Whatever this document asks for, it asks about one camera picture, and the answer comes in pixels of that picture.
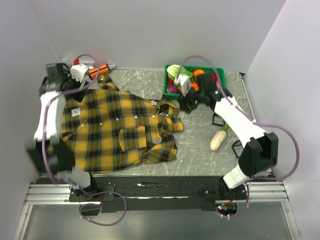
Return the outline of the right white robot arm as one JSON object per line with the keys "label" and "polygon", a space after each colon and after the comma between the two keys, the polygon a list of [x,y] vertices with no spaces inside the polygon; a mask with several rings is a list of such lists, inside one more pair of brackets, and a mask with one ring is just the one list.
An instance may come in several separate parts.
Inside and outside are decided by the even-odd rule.
{"label": "right white robot arm", "polygon": [[243,151],[238,164],[219,180],[218,193],[223,199],[230,199],[235,195],[236,188],[277,164],[278,136],[249,120],[233,95],[221,86],[217,73],[198,75],[196,88],[192,86],[191,78],[184,74],[179,75],[174,84],[181,89],[178,97],[180,110],[190,114],[199,104],[210,107],[233,130],[242,144]]}

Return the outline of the round brown brooch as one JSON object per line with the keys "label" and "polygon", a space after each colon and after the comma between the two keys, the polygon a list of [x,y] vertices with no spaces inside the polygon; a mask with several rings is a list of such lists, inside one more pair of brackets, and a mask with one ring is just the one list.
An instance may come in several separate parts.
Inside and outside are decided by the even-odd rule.
{"label": "round brown brooch", "polygon": [[155,138],[152,140],[152,142],[153,142],[154,144],[160,144],[160,143],[162,142],[162,138],[161,138],[161,137],[155,137]]}

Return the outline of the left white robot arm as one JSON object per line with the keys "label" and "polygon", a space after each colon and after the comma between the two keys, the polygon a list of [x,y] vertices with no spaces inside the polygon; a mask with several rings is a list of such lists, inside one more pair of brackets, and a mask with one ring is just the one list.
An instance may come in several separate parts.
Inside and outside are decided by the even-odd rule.
{"label": "left white robot arm", "polygon": [[63,112],[67,100],[81,102],[89,83],[89,66],[76,61],[48,64],[40,88],[40,117],[33,139],[25,144],[26,152],[39,173],[47,173],[53,184],[70,185],[71,193],[95,200],[99,188],[91,173],[76,165],[74,151],[62,139]]}

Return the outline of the silver flower brooch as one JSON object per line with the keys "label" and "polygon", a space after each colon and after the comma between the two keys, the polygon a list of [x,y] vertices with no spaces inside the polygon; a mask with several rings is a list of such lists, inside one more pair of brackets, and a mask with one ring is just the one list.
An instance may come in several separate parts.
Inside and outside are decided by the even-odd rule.
{"label": "silver flower brooch", "polygon": [[158,104],[158,102],[155,101],[155,100],[152,100],[150,103],[151,103],[152,106],[156,106]]}

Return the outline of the yellow plaid shirt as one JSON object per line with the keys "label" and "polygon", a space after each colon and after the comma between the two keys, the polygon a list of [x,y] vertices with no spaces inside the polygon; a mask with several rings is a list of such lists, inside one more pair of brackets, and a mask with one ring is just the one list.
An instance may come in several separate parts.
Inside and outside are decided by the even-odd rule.
{"label": "yellow plaid shirt", "polygon": [[[62,140],[76,165],[100,174],[175,160],[174,133],[184,126],[174,102],[162,96],[151,105],[154,99],[120,91],[108,75],[97,81],[99,89],[88,89],[82,102],[68,100],[63,110]],[[156,137],[161,143],[153,143]]]}

